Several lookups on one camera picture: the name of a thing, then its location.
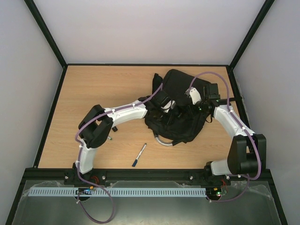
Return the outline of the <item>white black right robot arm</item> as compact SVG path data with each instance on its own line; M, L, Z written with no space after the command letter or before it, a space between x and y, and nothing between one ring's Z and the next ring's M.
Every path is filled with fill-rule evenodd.
M256 134L240 119L228 98L220 98L216 83L204 86L200 108L218 121L232 139L227 158L208 163L211 174L258 179L265 168L265 136Z

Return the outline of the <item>black student backpack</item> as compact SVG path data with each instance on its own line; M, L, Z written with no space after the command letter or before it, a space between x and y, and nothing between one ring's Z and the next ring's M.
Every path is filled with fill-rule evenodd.
M193 141L203 129L208 118L214 119L207 112L202 112L200 103L193 105L190 97L186 95L187 89L196 88L203 100L204 86L212 84L200 76L192 76L182 71L171 69L164 77L155 73L152 80L152 93L157 89L160 92L146 104L149 112L144 117L145 124L152 130L154 138L163 146L174 146L179 143ZM229 86L226 84L226 98L230 98ZM164 107L174 100L176 105L168 113Z

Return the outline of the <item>blue capped white marker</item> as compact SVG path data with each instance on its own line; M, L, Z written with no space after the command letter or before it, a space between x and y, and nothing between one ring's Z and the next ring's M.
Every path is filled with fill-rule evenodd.
M144 149L146 148L146 146L147 146L147 143L145 143L145 144L143 145L143 147L141 148L139 154L137 155L136 159L134 160L134 162L133 162L133 164L132 164L132 167L135 167L135 166L136 166L136 164L138 163L138 160L139 160L141 154L143 153Z

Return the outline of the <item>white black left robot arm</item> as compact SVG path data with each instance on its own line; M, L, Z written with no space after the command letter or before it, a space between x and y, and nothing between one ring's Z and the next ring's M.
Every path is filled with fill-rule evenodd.
M159 92L157 89L146 98L122 106L102 108L101 105L95 105L91 108L75 134L75 141L79 143L79 153L74 165L79 180L89 183L84 175L93 170L96 152L106 142L112 128L131 120L143 119L149 112L146 104Z

